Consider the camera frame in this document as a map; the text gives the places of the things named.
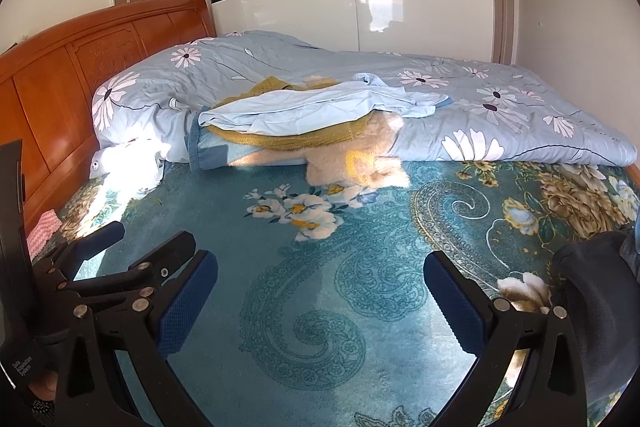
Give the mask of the left hand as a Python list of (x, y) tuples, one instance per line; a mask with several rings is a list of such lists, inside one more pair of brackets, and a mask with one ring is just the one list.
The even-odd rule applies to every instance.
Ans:
[(33, 379), (28, 384), (29, 390), (42, 401), (53, 401), (58, 387), (58, 373), (49, 372)]

